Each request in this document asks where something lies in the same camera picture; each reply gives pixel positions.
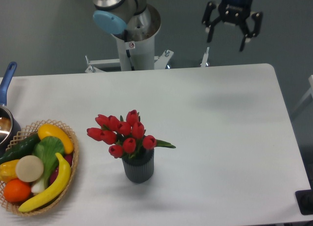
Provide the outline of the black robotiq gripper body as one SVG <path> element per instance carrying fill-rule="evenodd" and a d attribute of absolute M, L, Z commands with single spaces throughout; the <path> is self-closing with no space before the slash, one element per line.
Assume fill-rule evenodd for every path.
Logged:
<path fill-rule="evenodd" d="M 248 17 L 252 17 L 253 0 L 222 0 L 218 5 L 218 22 L 230 23 L 234 26 L 245 26 Z"/>

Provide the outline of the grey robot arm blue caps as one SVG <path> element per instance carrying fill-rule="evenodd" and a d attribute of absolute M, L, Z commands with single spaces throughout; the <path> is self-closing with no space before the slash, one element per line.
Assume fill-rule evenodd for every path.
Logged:
<path fill-rule="evenodd" d="M 209 1 L 206 5 L 201 23 L 205 25 L 207 42 L 213 38 L 214 28 L 219 22 L 238 26 L 243 39 L 240 52 L 245 44 L 260 33 L 263 13 L 251 11 L 253 0 L 221 0 L 220 3 Z M 148 8 L 146 0 L 93 0 L 96 11 L 93 19 L 105 32 L 122 35 L 127 30 L 131 19 L 141 15 Z"/>

